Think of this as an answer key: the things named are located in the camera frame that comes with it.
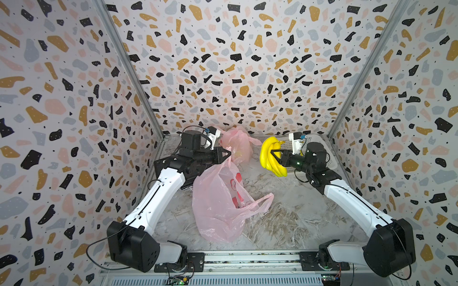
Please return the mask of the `yellow banana bunch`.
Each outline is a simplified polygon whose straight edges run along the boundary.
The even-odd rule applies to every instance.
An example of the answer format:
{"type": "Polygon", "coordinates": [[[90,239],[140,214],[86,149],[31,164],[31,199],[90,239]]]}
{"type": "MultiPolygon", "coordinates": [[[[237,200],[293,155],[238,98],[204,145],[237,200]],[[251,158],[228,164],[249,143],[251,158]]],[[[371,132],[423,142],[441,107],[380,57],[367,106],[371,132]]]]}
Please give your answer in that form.
{"type": "Polygon", "coordinates": [[[261,147],[260,152],[260,163],[264,169],[272,171],[277,177],[286,177],[287,169],[280,166],[274,157],[270,154],[271,150],[281,149],[281,145],[284,141],[279,141],[276,137],[267,138],[261,147]]]}

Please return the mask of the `pink plastic bag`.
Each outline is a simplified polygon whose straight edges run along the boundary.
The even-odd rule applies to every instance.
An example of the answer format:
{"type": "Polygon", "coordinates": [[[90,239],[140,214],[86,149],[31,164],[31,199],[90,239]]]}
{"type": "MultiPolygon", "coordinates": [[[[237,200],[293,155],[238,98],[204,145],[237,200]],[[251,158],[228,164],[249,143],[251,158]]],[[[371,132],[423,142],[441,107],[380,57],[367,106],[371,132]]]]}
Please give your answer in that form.
{"type": "Polygon", "coordinates": [[[235,164],[248,163],[253,155],[253,146],[261,146],[262,142],[249,135],[248,131],[236,126],[222,131],[220,146],[231,151],[231,161],[235,164]]]}
{"type": "Polygon", "coordinates": [[[227,159],[193,182],[192,208],[200,235],[216,243],[237,240],[247,219],[269,211],[274,194],[255,200],[245,189],[239,168],[227,159]]]}

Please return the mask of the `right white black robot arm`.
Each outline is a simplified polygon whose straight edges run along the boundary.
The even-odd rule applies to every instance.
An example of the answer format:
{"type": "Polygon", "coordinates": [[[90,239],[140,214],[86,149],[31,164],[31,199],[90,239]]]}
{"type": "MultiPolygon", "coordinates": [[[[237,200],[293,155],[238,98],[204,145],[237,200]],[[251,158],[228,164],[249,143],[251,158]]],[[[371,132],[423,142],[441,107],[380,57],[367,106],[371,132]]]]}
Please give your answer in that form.
{"type": "Polygon", "coordinates": [[[328,168],[329,154],[321,143],[307,144],[304,153],[283,150],[276,138],[262,145],[260,162],[277,176],[287,168],[303,172],[307,182],[320,194],[337,203],[366,233],[366,243],[331,240],[319,246],[318,263],[329,269],[331,263],[352,263],[369,267],[381,277],[396,275],[416,261],[413,228],[405,219],[394,219],[359,196],[334,170],[328,168]]]}

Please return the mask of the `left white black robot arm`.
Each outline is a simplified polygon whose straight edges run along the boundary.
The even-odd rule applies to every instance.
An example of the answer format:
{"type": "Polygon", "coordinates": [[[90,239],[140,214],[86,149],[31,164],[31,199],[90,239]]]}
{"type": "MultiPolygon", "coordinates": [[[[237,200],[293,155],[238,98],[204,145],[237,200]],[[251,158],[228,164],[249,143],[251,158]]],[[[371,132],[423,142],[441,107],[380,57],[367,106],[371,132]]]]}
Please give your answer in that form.
{"type": "Polygon", "coordinates": [[[231,152],[217,145],[221,132],[186,130],[178,150],[154,162],[156,179],[138,206],[122,221],[107,229],[110,258],[129,268],[149,272],[166,264],[178,271],[187,266],[187,247],[171,241],[157,242],[153,234],[167,205],[179,189],[193,184],[204,171],[222,164],[231,152]]]}

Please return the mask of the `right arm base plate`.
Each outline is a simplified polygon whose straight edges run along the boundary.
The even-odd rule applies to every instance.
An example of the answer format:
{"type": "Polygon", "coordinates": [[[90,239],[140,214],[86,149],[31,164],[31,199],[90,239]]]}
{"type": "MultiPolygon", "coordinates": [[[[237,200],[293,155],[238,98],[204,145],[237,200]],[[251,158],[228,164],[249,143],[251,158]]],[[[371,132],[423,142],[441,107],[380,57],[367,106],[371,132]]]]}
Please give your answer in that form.
{"type": "Polygon", "coordinates": [[[347,262],[335,262],[324,250],[299,252],[299,263],[303,271],[349,271],[347,262]]]}

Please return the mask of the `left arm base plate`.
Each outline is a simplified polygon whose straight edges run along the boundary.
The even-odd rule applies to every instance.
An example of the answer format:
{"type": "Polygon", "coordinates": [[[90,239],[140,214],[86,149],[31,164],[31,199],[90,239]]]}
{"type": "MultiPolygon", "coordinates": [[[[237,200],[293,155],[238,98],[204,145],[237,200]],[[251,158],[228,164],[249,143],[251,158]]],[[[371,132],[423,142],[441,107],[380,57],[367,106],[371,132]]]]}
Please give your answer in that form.
{"type": "Polygon", "coordinates": [[[196,273],[203,272],[205,265],[204,252],[191,252],[181,255],[178,262],[155,265],[154,273],[196,273]]]}

